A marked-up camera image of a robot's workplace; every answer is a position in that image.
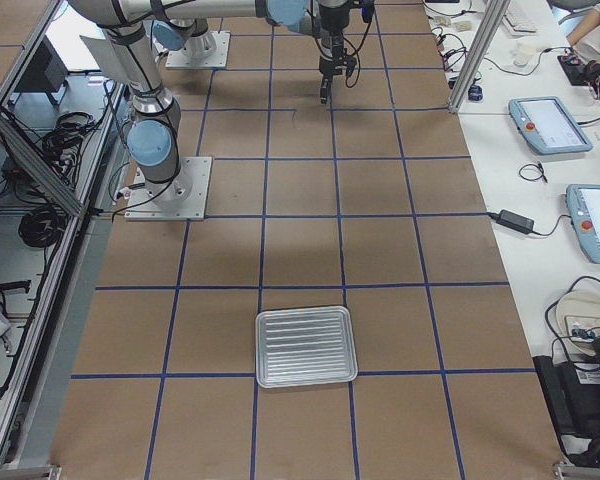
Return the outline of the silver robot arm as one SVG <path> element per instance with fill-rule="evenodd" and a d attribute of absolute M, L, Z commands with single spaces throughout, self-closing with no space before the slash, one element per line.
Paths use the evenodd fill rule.
<path fill-rule="evenodd" d="M 219 1 L 72 1 L 70 5 L 104 33 L 124 83 L 133 93 L 135 124 L 127 146 L 144 174 L 147 196 L 163 204 L 189 196 L 190 175 L 178 152 L 180 107 L 164 86 L 144 21 L 156 20 L 175 40 L 205 36 L 207 19 L 218 14 Z"/>
<path fill-rule="evenodd" d="M 169 51 L 169 68 L 226 65 L 230 33 L 210 30 L 209 18 L 261 18 L 272 26 L 309 36 L 319 52 L 319 97 L 325 104 L 331 97 L 334 78 L 350 77 L 358 62 L 358 53 L 347 50 L 345 38 L 354 9 L 359 9 L 366 20 L 374 13 L 374 6 L 363 1 L 145 1 L 132 10 L 138 20 L 155 20 L 152 34 Z"/>

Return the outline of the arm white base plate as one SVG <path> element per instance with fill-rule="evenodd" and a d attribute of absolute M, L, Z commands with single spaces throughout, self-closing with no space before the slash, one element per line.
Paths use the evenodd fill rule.
<path fill-rule="evenodd" d="M 146 182 L 137 167 L 134 183 L 143 186 L 131 191 L 124 217 L 129 221 L 203 220 L 211 171 L 211 157 L 182 157 L 179 175 L 159 194 L 163 187 Z"/>
<path fill-rule="evenodd" d="M 231 34 L 207 31 L 191 37 L 179 51 L 171 51 L 165 67 L 171 70 L 213 70 L 227 65 Z"/>

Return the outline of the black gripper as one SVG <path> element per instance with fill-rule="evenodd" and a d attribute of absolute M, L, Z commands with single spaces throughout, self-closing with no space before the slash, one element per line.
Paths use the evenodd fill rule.
<path fill-rule="evenodd" d="M 326 105 L 331 97 L 332 78 L 344 74 L 351 76 L 356 68 L 356 57 L 348 52 L 347 40 L 343 33 L 321 32 L 319 40 L 319 71 L 323 75 L 319 89 L 319 99 Z"/>

